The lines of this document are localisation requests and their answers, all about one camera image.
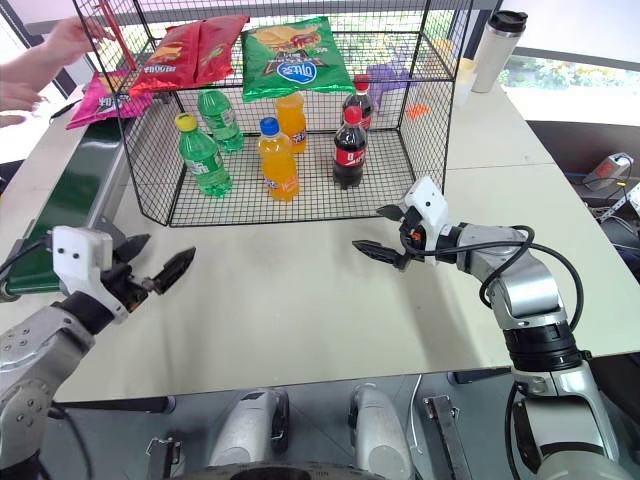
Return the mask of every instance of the green conveyor belt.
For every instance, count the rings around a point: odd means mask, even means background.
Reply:
[[[115,160],[120,145],[116,119],[89,125],[35,222],[25,245],[34,242],[57,225],[84,227],[93,202]],[[58,290],[51,253],[38,249],[11,269],[6,291],[10,295]]]

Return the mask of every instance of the white tumbler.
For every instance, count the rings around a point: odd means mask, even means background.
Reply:
[[[475,57],[478,76],[471,90],[479,93],[491,90],[526,25],[527,14],[523,12],[500,10],[491,15],[478,45]]]

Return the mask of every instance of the orange soda bottle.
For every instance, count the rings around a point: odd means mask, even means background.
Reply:
[[[307,147],[307,120],[304,116],[304,97],[300,92],[273,101],[282,132],[289,137],[293,153],[302,153]]]
[[[274,200],[290,202],[299,191],[291,140],[280,131],[273,117],[260,120],[260,131],[258,153],[262,157],[262,174],[269,194]]]

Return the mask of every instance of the green soda bottle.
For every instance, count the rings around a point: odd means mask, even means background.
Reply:
[[[198,110],[222,151],[231,153],[242,150],[244,135],[238,128],[231,102],[224,93],[216,89],[201,90]]]
[[[222,197],[229,191],[232,183],[222,165],[216,143],[198,129],[198,121],[190,113],[176,115],[175,123],[182,132],[178,145],[180,155],[196,177],[200,191],[205,195]]]

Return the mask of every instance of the red bottle cap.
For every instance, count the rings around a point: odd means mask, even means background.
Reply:
[[[353,77],[353,84],[355,85],[356,90],[358,90],[359,92],[362,92],[367,88],[369,88],[369,81],[370,81],[369,75],[366,75],[363,73]]]
[[[344,109],[344,121],[351,124],[357,125],[362,120],[362,109],[360,107],[347,107]]]

